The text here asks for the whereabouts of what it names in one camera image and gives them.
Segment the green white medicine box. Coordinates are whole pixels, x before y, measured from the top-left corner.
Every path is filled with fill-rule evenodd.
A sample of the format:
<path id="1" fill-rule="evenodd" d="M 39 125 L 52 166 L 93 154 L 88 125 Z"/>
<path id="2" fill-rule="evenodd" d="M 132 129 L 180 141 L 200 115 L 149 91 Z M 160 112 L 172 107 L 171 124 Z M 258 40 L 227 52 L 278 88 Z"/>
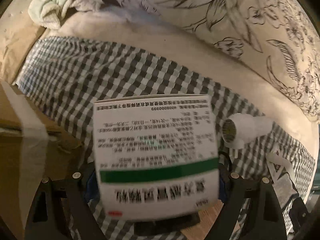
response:
<path id="1" fill-rule="evenodd" d="M 207 95 L 98 101 L 93 152 L 100 199 L 110 218 L 173 218 L 218 199 L 219 158 Z"/>

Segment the white printed sachet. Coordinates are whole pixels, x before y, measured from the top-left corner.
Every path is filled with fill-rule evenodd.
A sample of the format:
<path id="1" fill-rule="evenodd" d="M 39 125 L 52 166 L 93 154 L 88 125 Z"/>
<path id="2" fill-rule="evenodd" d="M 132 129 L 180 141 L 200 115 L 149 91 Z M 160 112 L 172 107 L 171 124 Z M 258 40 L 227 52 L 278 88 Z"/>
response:
<path id="1" fill-rule="evenodd" d="M 295 185 L 295 172 L 289 160 L 274 152 L 268 153 L 266 160 L 274 191 L 280 207 L 284 210 L 294 198 L 299 196 Z"/>

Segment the brown cardboard box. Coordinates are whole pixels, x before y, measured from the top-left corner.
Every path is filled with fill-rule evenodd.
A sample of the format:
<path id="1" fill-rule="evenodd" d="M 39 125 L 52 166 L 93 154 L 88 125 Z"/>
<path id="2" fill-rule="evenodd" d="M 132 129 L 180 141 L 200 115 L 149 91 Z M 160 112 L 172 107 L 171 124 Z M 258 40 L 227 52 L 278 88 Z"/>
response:
<path id="1" fill-rule="evenodd" d="M 23 239 L 44 177 L 72 174 L 84 154 L 80 140 L 43 114 L 17 87 L 1 81 L 1 218 Z"/>

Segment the floral white pillow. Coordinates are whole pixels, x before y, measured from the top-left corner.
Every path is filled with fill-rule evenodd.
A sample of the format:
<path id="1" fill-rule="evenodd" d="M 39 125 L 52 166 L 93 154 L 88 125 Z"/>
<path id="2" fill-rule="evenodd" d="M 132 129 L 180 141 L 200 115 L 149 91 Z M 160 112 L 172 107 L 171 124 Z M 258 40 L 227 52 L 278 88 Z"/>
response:
<path id="1" fill-rule="evenodd" d="M 142 9 L 243 62 L 319 120 L 319 34 L 297 0 L 75 0 Z"/>

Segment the beige studded cushion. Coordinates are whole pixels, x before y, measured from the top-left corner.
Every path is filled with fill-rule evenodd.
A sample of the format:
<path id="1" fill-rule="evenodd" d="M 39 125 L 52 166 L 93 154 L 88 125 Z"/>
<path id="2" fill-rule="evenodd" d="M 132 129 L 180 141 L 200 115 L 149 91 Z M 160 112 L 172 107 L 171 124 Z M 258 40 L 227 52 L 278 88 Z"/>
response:
<path id="1" fill-rule="evenodd" d="M 45 29 L 26 10 L 5 12 L 1 17 L 1 79 L 13 83 L 26 56 Z"/>

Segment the pale green towel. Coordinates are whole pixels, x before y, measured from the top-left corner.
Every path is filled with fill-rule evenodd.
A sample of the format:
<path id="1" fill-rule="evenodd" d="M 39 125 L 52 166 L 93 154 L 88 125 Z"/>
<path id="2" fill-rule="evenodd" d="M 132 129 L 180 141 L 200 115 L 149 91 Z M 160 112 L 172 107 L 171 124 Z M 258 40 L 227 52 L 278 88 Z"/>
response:
<path id="1" fill-rule="evenodd" d="M 81 0 L 32 0 L 28 14 L 37 25 L 57 30 L 61 28 L 68 9 L 77 9 L 80 4 Z"/>

